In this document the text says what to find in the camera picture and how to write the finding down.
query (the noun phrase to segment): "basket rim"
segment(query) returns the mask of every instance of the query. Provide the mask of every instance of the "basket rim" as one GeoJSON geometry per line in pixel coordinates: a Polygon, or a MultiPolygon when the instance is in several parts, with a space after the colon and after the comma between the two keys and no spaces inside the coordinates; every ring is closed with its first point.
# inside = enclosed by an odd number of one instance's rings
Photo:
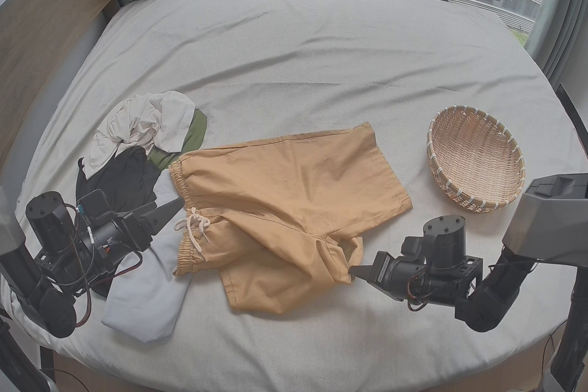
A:
{"type": "Polygon", "coordinates": [[[467,207],[476,207],[478,209],[488,210],[498,209],[515,201],[523,192],[526,168],[525,159],[523,158],[523,153],[520,150],[518,142],[516,141],[515,137],[511,134],[511,132],[506,128],[506,126],[503,123],[501,123],[498,119],[496,119],[496,117],[474,106],[468,106],[465,104],[454,104],[453,106],[445,107],[445,109],[437,112],[435,117],[431,120],[429,130],[427,131],[427,159],[429,161],[429,167],[431,172],[433,173],[433,176],[435,176],[436,179],[439,179],[441,181],[443,185],[442,189],[447,193],[448,196],[452,198],[457,198],[467,203],[467,207]],[[514,143],[514,149],[511,152],[515,153],[515,155],[518,157],[517,162],[519,165],[520,179],[518,181],[517,190],[508,198],[505,198],[501,201],[487,200],[481,196],[476,196],[467,189],[459,188],[445,175],[443,167],[439,165],[437,161],[437,155],[435,153],[435,144],[433,143],[433,128],[437,122],[437,118],[440,117],[442,113],[449,113],[451,111],[453,113],[456,113],[458,110],[473,115],[484,115],[484,120],[489,120],[490,122],[493,122],[494,125],[498,127],[499,130],[501,130],[502,135],[509,138],[508,143],[514,143]]]}

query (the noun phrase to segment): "black cloth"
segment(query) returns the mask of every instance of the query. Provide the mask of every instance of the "black cloth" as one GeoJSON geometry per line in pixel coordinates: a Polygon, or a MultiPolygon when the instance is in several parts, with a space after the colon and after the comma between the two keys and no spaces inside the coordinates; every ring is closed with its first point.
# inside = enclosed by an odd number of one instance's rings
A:
{"type": "Polygon", "coordinates": [[[86,180],[82,159],[77,161],[77,166],[76,200],[100,189],[115,212],[130,211],[155,201],[153,186],[161,170],[147,160],[143,147],[129,147],[116,157],[113,156],[89,180],[86,180]]]}

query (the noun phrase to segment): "bed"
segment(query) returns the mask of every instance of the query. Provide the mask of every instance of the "bed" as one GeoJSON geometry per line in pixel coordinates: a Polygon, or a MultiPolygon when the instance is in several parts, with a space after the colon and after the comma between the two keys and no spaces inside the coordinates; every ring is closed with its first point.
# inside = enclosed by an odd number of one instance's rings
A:
{"type": "MultiPolygon", "coordinates": [[[[432,217],[466,217],[467,252],[494,262],[515,205],[464,211],[436,186],[426,131],[453,104],[504,122],[527,181],[588,172],[575,130],[537,65],[500,19],[438,0],[141,0],[123,7],[61,99],[22,186],[75,200],[76,160],[100,121],[134,94],[177,90],[207,116],[203,148],[368,121],[413,209],[365,234],[364,262],[400,254],[432,217]]],[[[58,340],[4,308],[40,345],[158,390],[419,391],[472,374],[544,338],[567,316],[575,270],[540,265],[500,326],[476,333],[450,308],[411,313],[365,283],[339,286],[286,315],[231,311],[216,271],[195,275],[172,338],[145,346],[90,321],[58,340]]],[[[85,299],[76,303],[78,318],[85,299]]]]}

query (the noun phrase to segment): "wooden floor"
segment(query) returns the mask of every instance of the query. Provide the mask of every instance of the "wooden floor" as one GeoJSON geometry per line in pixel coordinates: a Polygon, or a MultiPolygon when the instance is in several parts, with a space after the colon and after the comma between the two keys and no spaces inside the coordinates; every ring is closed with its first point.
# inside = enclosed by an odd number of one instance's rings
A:
{"type": "MultiPolygon", "coordinates": [[[[509,389],[529,391],[540,379],[541,355],[545,341],[542,340],[528,350],[519,353],[502,364],[480,374],[452,384],[428,388],[423,392],[506,392],[509,389]]],[[[552,353],[548,346],[546,362],[552,353]]],[[[137,386],[105,374],[97,373],[73,359],[54,354],[55,369],[63,369],[82,381],[89,392],[157,392],[152,388],[137,386]]],[[[60,392],[84,392],[84,388],[73,377],[55,373],[60,392]]],[[[588,374],[583,374],[577,392],[588,392],[588,374]]]]}

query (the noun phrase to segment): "green garment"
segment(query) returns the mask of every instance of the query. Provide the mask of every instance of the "green garment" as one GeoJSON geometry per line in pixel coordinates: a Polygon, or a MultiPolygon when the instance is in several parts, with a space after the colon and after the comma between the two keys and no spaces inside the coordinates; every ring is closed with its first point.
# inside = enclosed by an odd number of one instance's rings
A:
{"type": "Polygon", "coordinates": [[[194,111],[192,123],[190,124],[190,128],[188,128],[187,130],[186,138],[184,139],[184,144],[182,146],[182,151],[176,153],[169,153],[164,152],[163,150],[158,149],[154,146],[151,149],[151,152],[149,152],[147,159],[155,163],[155,166],[160,170],[165,170],[170,164],[176,161],[178,157],[183,153],[200,149],[200,146],[202,145],[202,140],[204,139],[205,132],[206,115],[202,113],[200,109],[197,109],[196,111],[194,111]]]}

